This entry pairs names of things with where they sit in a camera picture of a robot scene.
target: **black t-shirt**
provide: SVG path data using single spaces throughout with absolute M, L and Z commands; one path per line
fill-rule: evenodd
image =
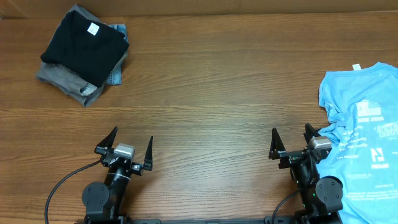
M 40 58 L 45 63 L 60 63 L 100 87 L 129 48 L 123 37 L 121 32 L 72 11 L 63 18 Z

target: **blue shirt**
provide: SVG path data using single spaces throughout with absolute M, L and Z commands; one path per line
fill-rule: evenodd
M 344 185 L 343 223 L 398 223 L 398 68 L 327 72 L 319 105 L 333 145 L 317 168 Z

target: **folded clothes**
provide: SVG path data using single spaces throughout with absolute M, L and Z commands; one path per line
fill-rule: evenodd
M 127 38 L 127 28 L 124 24 L 114 24 L 109 25 L 113 29 L 124 34 L 124 40 L 128 43 L 129 39 Z M 122 84 L 122 65 L 120 63 L 119 66 L 115 67 L 112 72 L 109 74 L 109 77 L 106 81 L 106 84 L 110 85 L 121 85 Z
M 77 11 L 82 16 L 92 21 L 101 22 L 97 17 L 89 13 L 86 9 L 75 4 L 69 10 L 69 12 Z M 127 40 L 126 26 L 121 25 L 109 25 L 113 29 L 122 32 L 125 35 L 125 40 Z M 121 64 L 123 60 L 127 57 L 127 51 L 125 51 L 122 58 L 118 61 L 113 71 L 109 75 L 106 83 L 113 85 L 121 84 Z M 103 91 L 104 85 L 97 88 L 88 81 L 82 79 L 77 73 L 69 70 L 61 64 L 51 64 L 42 62 L 40 70 L 37 72 L 36 77 L 46 83 L 51 83 L 54 86 L 61 89 L 64 94 L 72 96 L 84 107 L 87 107 L 94 102 L 97 97 L 100 96 Z
M 98 19 L 97 17 L 95 17 L 94 15 L 92 15 L 89 11 L 87 11 L 85 8 L 79 6 L 78 4 L 75 4 L 74 6 L 72 6 L 72 8 L 69 9 L 68 12 L 72 12 L 73 10 L 75 10 L 76 12 L 79 12 L 82 16 L 84 16 L 86 19 L 92 20 L 92 21 L 96 21 L 96 22 L 100 22 L 100 19 Z M 110 27 L 112 27 L 113 29 L 116 29 L 117 31 L 121 32 L 124 34 L 124 40 L 128 43 L 129 40 L 127 38 L 127 28 L 126 25 L 124 24 L 115 24 L 115 25 L 109 25 Z M 127 57 L 127 51 L 125 51 L 124 53 L 124 58 Z M 108 79 L 106 80 L 106 84 L 110 84 L 110 85 L 121 85 L 122 84 L 122 72 L 121 72 L 121 64 L 118 66 L 115 66 L 115 68 L 112 70 L 112 72 L 109 74 Z
M 105 86 L 104 84 L 97 88 L 60 64 L 43 63 L 36 77 L 42 82 L 55 85 L 64 94 L 72 96 L 84 107 L 94 102 Z
M 41 59 L 62 64 L 101 87 L 128 47 L 124 34 L 73 10 L 62 20 Z

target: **printed graphic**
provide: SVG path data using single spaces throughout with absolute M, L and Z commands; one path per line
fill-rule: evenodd
M 380 138 L 398 139 L 398 122 L 378 125 L 376 131 Z
M 379 103 L 363 100 L 356 103 L 358 109 L 358 116 L 379 116 L 381 109 Z
M 374 150 L 373 148 L 371 149 L 371 153 L 372 153 L 372 160 L 373 162 L 376 162 L 376 158 L 378 162 L 382 162 L 384 161 L 384 156 L 383 156 L 383 151 L 381 148 L 376 148 L 376 150 Z
M 345 197 L 348 197 L 353 201 L 395 199 L 398 198 L 398 190 L 382 190 L 382 191 L 373 191 L 373 192 L 348 192 L 348 194 L 346 194 Z

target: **wall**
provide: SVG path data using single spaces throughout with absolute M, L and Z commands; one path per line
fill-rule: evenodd
M 0 16 L 63 17 L 76 2 L 96 16 L 361 12 L 398 9 L 395 0 L 0 0 Z

